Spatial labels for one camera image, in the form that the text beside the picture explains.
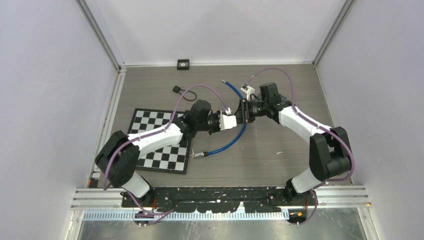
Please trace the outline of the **blue cable lock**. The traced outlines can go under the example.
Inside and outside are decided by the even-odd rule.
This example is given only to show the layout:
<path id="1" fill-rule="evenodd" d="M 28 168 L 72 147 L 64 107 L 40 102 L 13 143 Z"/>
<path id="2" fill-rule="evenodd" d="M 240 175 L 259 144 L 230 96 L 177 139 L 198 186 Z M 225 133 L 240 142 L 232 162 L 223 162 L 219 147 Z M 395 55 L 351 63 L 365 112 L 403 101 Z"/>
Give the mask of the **blue cable lock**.
<path id="1" fill-rule="evenodd" d="M 231 83 L 229 83 L 229 82 L 227 82 L 227 81 L 225 81 L 225 80 L 221 80 L 225 85 L 227 85 L 228 87 L 230 87 L 236 94 L 237 94 L 237 96 L 240 98 L 240 99 L 242 99 L 243 98 L 243 96 L 242 96 L 242 94 L 240 93 L 240 91 L 236 88 L 236 87 L 234 87 Z M 240 137 L 243 135 L 243 133 L 245 132 L 245 129 L 246 129 L 246 127 L 247 127 L 247 125 L 246 124 L 244 124 L 243 126 L 242 126 L 242 128 L 241 128 L 241 130 L 240 130 L 240 132 L 238 133 L 238 135 L 231 141 L 231 142 L 229 142 L 228 144 L 226 144 L 225 146 L 223 146 L 223 147 L 221 147 L 221 148 L 219 148 L 219 149 L 216 149 L 216 150 L 212 150 L 212 151 L 202 151 L 202 152 L 198 152 L 198 153 L 195 153 L 194 152 L 194 150 L 192 149 L 191 150 L 191 154 L 189 155 L 189 158 L 190 159 L 199 159 L 199 158 L 205 158 L 205 157 L 208 157 L 208 156 L 210 156 L 210 155 L 215 155 L 215 154 L 218 154 L 218 153 L 221 153 L 221 152 L 223 152 L 223 151 L 225 151 L 225 150 L 227 150 L 228 148 L 230 148 L 233 144 L 235 144 L 239 139 L 240 139 Z"/>

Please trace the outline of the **black cable padlock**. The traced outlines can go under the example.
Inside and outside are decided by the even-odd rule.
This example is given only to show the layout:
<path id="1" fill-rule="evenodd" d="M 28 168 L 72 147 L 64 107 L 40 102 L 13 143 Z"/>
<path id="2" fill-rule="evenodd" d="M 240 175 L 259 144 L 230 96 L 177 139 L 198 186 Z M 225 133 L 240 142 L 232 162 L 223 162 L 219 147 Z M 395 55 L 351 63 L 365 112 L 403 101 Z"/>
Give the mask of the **black cable padlock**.
<path id="1" fill-rule="evenodd" d="M 194 102 L 197 100 L 198 96 L 197 94 L 192 91 L 192 90 L 186 90 L 186 89 L 182 89 L 181 87 L 179 87 L 178 85 L 175 85 L 172 88 L 172 91 L 174 93 L 179 94 L 180 96 L 182 96 L 182 98 L 188 102 Z"/>

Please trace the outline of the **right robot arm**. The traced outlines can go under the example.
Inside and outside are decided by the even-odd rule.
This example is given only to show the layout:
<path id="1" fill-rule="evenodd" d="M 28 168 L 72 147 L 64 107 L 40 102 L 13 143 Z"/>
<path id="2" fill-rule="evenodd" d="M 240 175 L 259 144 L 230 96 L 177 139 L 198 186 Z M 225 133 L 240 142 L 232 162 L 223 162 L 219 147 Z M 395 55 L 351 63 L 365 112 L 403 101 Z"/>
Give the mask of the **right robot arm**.
<path id="1" fill-rule="evenodd" d="M 236 111 L 238 123 L 248 124 L 257 117 L 266 116 L 295 132 L 309 145 L 308 167 L 286 182 L 283 190 L 286 202 L 299 205 L 311 189 L 354 169 L 352 150 L 344 128 L 331 128 L 305 115 L 279 93 L 273 82 L 260 85 L 259 95 L 247 84 L 242 85 L 240 90 L 246 97 L 240 99 Z"/>

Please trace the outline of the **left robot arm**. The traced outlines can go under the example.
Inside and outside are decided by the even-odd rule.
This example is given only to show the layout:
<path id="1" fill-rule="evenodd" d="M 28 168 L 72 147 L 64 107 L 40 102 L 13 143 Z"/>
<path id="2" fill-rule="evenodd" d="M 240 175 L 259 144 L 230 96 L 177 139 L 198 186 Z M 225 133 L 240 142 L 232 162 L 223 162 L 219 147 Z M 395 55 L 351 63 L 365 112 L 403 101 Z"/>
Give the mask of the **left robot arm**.
<path id="1" fill-rule="evenodd" d="M 220 121 L 224 115 L 221 110 L 212 112 L 208 101 L 198 100 L 182 116 L 175 117 L 164 126 L 133 136 L 121 130 L 114 132 L 94 162 L 103 173 L 106 185 L 125 189 L 141 207 L 148 207 L 153 202 L 155 191 L 145 178 L 135 172 L 139 157 L 190 141 L 197 132 L 220 132 Z"/>

